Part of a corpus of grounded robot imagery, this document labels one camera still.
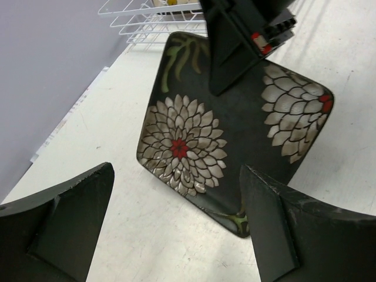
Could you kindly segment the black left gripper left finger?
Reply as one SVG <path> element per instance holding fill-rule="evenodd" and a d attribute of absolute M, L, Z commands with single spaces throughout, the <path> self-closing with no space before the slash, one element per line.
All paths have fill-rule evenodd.
<path fill-rule="evenodd" d="M 1 281 L 86 281 L 114 184 L 104 162 L 1 205 Z"/>

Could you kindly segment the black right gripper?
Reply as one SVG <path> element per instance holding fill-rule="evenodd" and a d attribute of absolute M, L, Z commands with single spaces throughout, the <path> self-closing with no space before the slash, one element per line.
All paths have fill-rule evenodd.
<path fill-rule="evenodd" d="M 293 36 L 292 1 L 203 1 L 210 48 L 209 89 L 220 96 L 260 58 Z"/>

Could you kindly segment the black floral square plate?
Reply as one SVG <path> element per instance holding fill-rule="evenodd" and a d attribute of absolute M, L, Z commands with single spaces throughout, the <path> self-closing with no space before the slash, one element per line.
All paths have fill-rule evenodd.
<path fill-rule="evenodd" d="M 287 184 L 325 125 L 334 95 L 263 61 L 220 96 L 209 91 L 207 38 L 166 42 L 137 145 L 137 161 L 233 234 L 248 237 L 240 168 Z"/>

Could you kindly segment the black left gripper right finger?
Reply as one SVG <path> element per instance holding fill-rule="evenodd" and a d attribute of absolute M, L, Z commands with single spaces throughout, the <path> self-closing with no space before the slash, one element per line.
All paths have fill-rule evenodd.
<path fill-rule="evenodd" d="M 240 188 L 262 281 L 374 281 L 375 217 L 244 165 Z"/>

